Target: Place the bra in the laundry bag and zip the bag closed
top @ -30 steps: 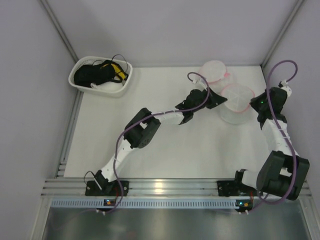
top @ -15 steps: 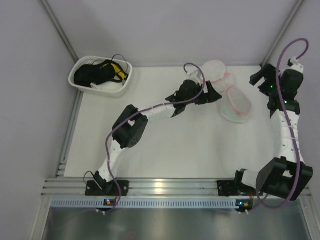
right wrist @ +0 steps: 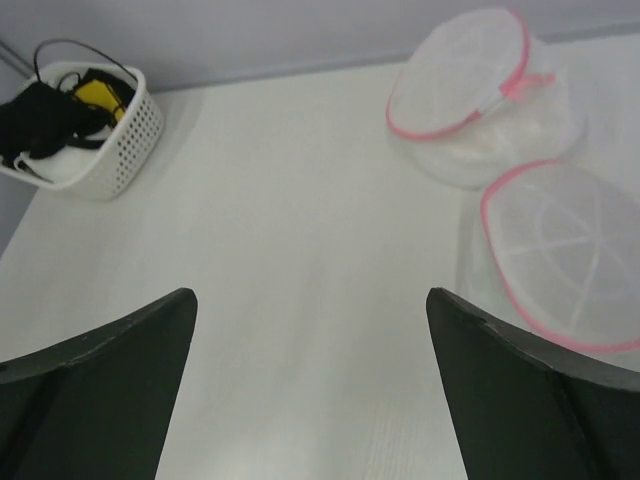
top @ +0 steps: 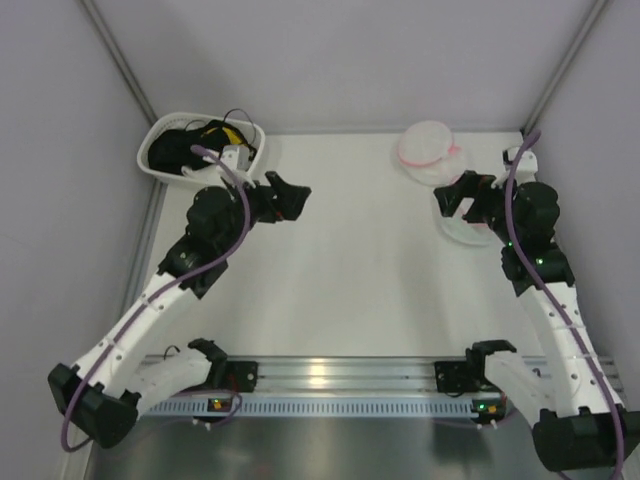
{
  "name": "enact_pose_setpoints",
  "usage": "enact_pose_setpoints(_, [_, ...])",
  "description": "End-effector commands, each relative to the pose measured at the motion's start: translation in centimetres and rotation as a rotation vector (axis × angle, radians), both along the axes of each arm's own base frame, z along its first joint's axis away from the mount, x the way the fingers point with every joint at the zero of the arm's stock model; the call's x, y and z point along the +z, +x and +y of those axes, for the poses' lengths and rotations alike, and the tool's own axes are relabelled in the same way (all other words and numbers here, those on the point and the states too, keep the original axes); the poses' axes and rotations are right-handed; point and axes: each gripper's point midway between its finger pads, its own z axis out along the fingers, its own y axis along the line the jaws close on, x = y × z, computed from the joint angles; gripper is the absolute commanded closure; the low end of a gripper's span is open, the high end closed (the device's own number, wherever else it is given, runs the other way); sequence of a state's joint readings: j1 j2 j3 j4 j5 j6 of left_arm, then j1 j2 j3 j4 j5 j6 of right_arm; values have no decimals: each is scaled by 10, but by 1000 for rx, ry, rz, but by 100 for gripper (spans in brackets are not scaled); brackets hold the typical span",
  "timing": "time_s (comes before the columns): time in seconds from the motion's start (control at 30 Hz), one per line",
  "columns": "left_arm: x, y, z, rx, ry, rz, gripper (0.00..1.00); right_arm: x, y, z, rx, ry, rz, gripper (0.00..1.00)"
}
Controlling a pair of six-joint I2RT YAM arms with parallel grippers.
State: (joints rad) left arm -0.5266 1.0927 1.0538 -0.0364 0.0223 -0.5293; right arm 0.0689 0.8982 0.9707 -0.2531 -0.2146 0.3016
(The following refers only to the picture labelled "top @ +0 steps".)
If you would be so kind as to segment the white mesh laundry bag front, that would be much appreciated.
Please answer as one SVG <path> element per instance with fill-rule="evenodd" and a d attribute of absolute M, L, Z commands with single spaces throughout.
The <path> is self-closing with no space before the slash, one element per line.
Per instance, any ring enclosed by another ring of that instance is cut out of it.
<path fill-rule="evenodd" d="M 457 211 L 451 217 L 441 217 L 439 227 L 450 240 L 471 247 L 488 246 L 493 238 L 492 232 L 485 224 L 466 222 L 462 211 Z"/>

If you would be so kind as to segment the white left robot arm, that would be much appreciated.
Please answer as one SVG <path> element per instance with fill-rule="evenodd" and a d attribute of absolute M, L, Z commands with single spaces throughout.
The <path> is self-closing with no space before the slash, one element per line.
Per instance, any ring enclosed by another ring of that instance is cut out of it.
<path fill-rule="evenodd" d="M 155 405 L 192 388 L 223 389 L 227 354 L 197 338 L 151 367 L 147 350 L 175 321 L 202 300 L 228 268 L 228 259 L 258 223 L 295 221 L 312 190 L 284 181 L 237 178 L 199 190 L 187 210 L 184 234 L 167 251 L 130 309 L 72 365 L 57 364 L 47 382 L 63 426 L 110 449 L 122 442 Z"/>

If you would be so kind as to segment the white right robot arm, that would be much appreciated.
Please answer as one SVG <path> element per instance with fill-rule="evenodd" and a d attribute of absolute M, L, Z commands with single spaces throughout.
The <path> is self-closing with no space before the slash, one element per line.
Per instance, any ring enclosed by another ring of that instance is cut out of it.
<path fill-rule="evenodd" d="M 557 192 L 537 181 L 500 182 L 466 171 L 434 197 L 444 218 L 470 200 L 463 220 L 487 226 L 503 242 L 502 270 L 533 325 L 551 382 L 537 377 L 506 340 L 474 343 L 468 360 L 526 419 L 547 470 L 611 468 L 620 478 L 639 442 L 639 415 L 625 408 L 588 338 L 575 277 L 554 240 Z"/>

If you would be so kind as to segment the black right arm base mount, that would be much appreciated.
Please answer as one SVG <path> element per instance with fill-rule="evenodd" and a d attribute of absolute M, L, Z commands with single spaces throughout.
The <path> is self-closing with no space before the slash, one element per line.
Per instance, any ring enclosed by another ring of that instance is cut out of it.
<path fill-rule="evenodd" d="M 438 393 L 461 396 L 471 393 L 495 393 L 499 389 L 484 375 L 483 360 L 446 360 L 434 363 Z"/>

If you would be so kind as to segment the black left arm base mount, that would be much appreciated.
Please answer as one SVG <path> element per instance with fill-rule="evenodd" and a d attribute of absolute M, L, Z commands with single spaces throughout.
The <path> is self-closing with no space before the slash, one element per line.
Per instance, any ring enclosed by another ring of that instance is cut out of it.
<path fill-rule="evenodd" d="M 220 360 L 210 369 L 205 381 L 190 387 L 189 392 L 230 390 L 239 393 L 251 393 L 258 380 L 259 363 L 247 360 Z"/>

